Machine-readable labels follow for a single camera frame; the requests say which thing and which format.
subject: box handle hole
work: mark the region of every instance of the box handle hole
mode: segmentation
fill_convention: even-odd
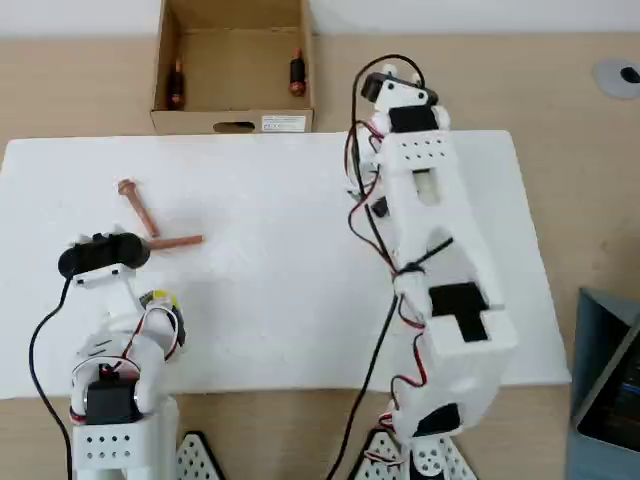
[[[253,122],[219,122],[213,126],[217,133],[251,133],[255,129]]]

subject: wooden table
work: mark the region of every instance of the wooden table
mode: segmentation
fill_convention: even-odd
[[[17,137],[152,134],[154,42],[0,42],[0,145]],[[640,101],[606,98],[590,75],[604,57],[638,61],[640,35],[354,36],[319,38],[317,46],[319,131],[345,130],[355,71],[398,52],[423,67],[454,128],[513,134],[569,355],[579,286],[640,298]],[[460,438],[479,476],[562,478],[568,392],[504,389],[481,426]],[[229,479],[323,478],[353,397],[182,395],[181,427],[207,433]],[[385,402],[366,398],[340,478]],[[56,405],[64,412],[67,403]],[[4,477],[63,477],[61,438],[39,401],[0,402],[0,425]]]

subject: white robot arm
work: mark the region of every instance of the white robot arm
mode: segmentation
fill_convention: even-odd
[[[392,65],[369,74],[362,95],[375,113],[358,124],[358,155],[351,151],[350,160],[377,172],[366,201],[393,232],[394,289],[410,318],[401,315],[414,328],[397,355],[393,400],[381,423],[402,447],[403,479],[447,479],[444,462],[436,469],[437,462],[425,460],[425,468],[417,468],[412,452],[435,452],[481,420],[516,333],[438,96],[417,78],[399,79]]]
[[[162,391],[162,373],[186,333],[172,296],[134,295],[129,282],[148,258],[146,242],[129,233],[94,235],[60,257],[60,273],[76,287],[100,288],[108,312],[74,360],[69,413],[77,480],[176,478],[179,413]]]

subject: copper pipe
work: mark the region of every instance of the copper pipe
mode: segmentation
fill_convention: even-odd
[[[160,230],[158,229],[156,222],[151,218],[151,215],[149,215],[149,212],[142,203],[142,200],[140,200],[135,182],[128,178],[118,182],[118,193],[129,199],[129,203],[138,214],[138,217],[140,217],[140,220],[142,220],[144,228],[147,229],[149,235],[153,238],[159,237]]]
[[[193,235],[191,237],[163,238],[151,240],[149,248],[151,250],[164,250],[165,248],[187,247],[189,245],[199,245],[204,242],[204,235]]]

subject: label on box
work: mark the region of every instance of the label on box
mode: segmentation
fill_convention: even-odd
[[[303,115],[263,115],[263,132],[304,132],[307,118]]]

